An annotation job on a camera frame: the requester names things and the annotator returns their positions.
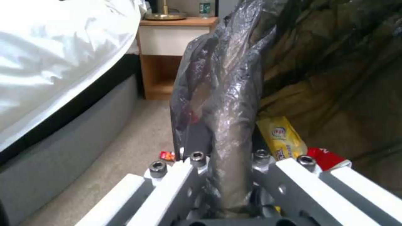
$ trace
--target gray bed frame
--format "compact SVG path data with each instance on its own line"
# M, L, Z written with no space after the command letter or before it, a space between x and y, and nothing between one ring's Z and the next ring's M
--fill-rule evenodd
M0 168L0 200L18 225L76 180L120 133L137 100L135 76Z

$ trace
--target bed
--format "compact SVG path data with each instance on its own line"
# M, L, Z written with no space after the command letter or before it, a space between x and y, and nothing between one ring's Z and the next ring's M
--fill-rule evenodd
M126 53L144 2L2 4L0 200L17 225L82 174L130 117L140 66Z

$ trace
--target wooden nightstand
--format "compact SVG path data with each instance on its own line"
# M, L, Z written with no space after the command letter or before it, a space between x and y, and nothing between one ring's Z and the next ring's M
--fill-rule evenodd
M187 44L198 36L213 31L217 23L217 17L140 22L139 57L147 100L170 99Z

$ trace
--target small red package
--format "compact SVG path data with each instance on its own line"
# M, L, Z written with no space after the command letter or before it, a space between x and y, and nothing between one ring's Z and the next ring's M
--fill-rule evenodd
M166 161L172 161L174 162L174 152L165 152L161 151L159 155L160 159L166 160Z
M352 167L352 162L325 148L308 148L307 155L313 157L323 171L343 166Z

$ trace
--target white bedsheet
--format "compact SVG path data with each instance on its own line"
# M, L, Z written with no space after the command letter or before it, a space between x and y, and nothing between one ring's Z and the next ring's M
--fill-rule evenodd
M143 0L0 3L0 152L110 69L135 39Z

